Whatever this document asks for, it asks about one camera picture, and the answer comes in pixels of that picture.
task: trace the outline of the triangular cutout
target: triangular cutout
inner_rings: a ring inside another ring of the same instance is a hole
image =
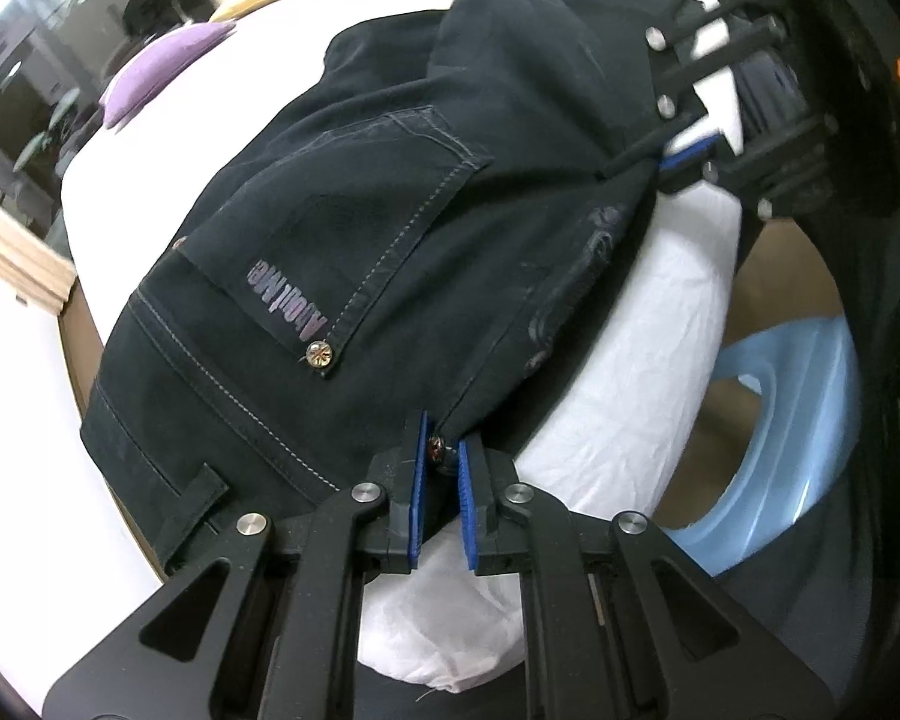
[[[140,643],[176,661],[192,661],[210,615],[216,608],[230,564],[218,560],[207,567],[173,603],[140,632]]]
[[[702,661],[740,640],[739,632],[730,621],[713,608],[671,562],[655,560],[653,574],[689,661]]]

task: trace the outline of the dark clothing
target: dark clothing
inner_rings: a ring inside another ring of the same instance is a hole
[[[414,408],[454,442],[544,364],[653,194],[655,157],[610,162],[655,111],[664,1],[456,0],[338,35],[104,354],[84,442],[164,565],[359,482]]]

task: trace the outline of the purple pillow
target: purple pillow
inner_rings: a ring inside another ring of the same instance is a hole
[[[113,76],[103,93],[103,126],[120,124],[160,94],[184,68],[205,55],[234,28],[233,22],[191,23],[150,43]]]

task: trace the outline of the white stitching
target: white stitching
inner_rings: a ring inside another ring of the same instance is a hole
[[[367,274],[367,276],[365,276],[364,280],[362,280],[362,282],[360,283],[360,286],[357,287],[356,292],[353,293],[350,300],[348,300],[348,302],[346,303],[346,306],[343,306],[343,310],[340,312],[340,315],[337,317],[336,322],[333,323],[333,326],[330,328],[330,331],[327,333],[327,338],[329,338],[333,335],[333,331],[336,330],[337,325],[340,323],[340,320],[343,319],[343,317],[346,315],[346,312],[349,311],[350,306],[353,305],[353,301],[357,299],[357,295],[360,295],[360,291],[367,285],[367,281],[370,281],[370,277],[373,274],[375,274],[377,269],[380,267],[381,263],[383,263],[383,261],[386,259],[386,257],[388,257],[389,254],[396,248],[396,245],[399,244],[400,239],[403,238],[405,236],[405,234],[407,234],[407,230],[409,230],[411,227],[413,227],[413,224],[416,222],[416,220],[418,220],[420,218],[420,214],[422,214],[424,211],[427,210],[427,206],[429,206],[430,203],[432,203],[436,199],[437,195],[440,194],[440,192],[443,190],[443,187],[445,187],[447,185],[447,183],[457,173],[459,173],[461,170],[463,170],[463,168],[466,166],[473,167],[472,165],[470,165],[470,162],[462,162],[460,165],[457,165],[456,167],[454,167],[453,170],[449,173],[449,175],[447,175],[447,177],[444,178],[444,180],[442,180],[440,182],[440,185],[437,187],[437,189],[434,190],[434,194],[431,194],[427,198],[426,202],[424,202],[423,205],[421,205],[418,209],[416,209],[416,213],[413,214],[412,217],[410,217],[410,221],[408,221],[407,226],[405,226],[402,230],[400,230],[400,232],[397,234],[397,237],[394,238],[394,242],[386,248],[386,251],[383,254],[380,255],[380,259],[377,260],[377,264],[373,266],[370,273]]]
[[[215,385],[217,385],[217,387],[220,389],[220,391],[224,395],[226,395],[228,398],[230,398],[230,400],[233,401],[233,403],[242,412],[244,412],[247,416],[249,416],[250,419],[252,419],[258,425],[260,425],[260,427],[262,427],[264,430],[266,430],[266,435],[269,435],[281,447],[283,447],[284,451],[287,452],[287,454],[289,454],[295,461],[297,461],[305,469],[310,471],[314,476],[317,477],[317,479],[321,480],[322,483],[324,483],[325,485],[328,485],[330,488],[333,488],[333,490],[336,490],[337,492],[340,491],[340,488],[337,487],[333,482],[330,482],[329,480],[324,479],[322,476],[319,475],[319,473],[317,473],[317,471],[315,471],[314,469],[311,469],[308,466],[308,464],[306,464],[303,460],[300,460],[298,458],[298,456],[296,456],[295,452],[292,449],[290,449],[290,447],[285,445],[284,442],[281,442],[281,440],[279,440],[279,438],[276,437],[276,435],[274,434],[274,431],[271,431],[271,429],[269,429],[269,427],[266,427],[266,425],[264,423],[262,423],[259,418],[257,418],[257,415],[255,415],[255,413],[253,413],[244,404],[242,404],[239,400],[237,400],[237,398],[232,396],[230,394],[230,392],[226,389],[226,387],[223,386],[219,381],[217,381],[217,378],[209,370],[207,370],[205,367],[203,367],[203,365],[200,364],[199,360],[197,360],[197,358],[194,357],[193,353],[186,346],[183,346],[183,342],[180,341],[180,339],[177,336],[175,336],[175,334],[173,333],[173,330],[170,330],[170,327],[168,327],[167,324],[164,322],[163,317],[161,317],[160,314],[157,314],[156,309],[154,308],[154,306],[151,305],[149,300],[146,299],[146,297],[143,295],[143,293],[141,293],[138,290],[137,295],[139,295],[139,298],[143,301],[144,305],[149,309],[149,312],[151,312],[151,314],[154,315],[154,318],[158,322],[160,322],[161,325],[163,325],[163,329],[166,330],[170,334],[170,337],[173,339],[173,341],[176,343],[176,345],[179,346],[181,349],[183,349],[183,353],[185,355],[187,355],[187,357],[189,357],[191,359],[191,361],[193,361],[194,365],[196,365],[200,369],[200,371],[203,373],[204,376],[206,376],[208,379],[210,379],[210,381],[212,381]]]

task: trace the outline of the blue plastic chair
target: blue plastic chair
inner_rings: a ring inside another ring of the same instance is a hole
[[[766,546],[826,494],[860,423],[860,377],[843,317],[744,338],[717,357],[712,381],[730,378],[762,401],[743,464],[703,519],[668,531],[711,576]]]

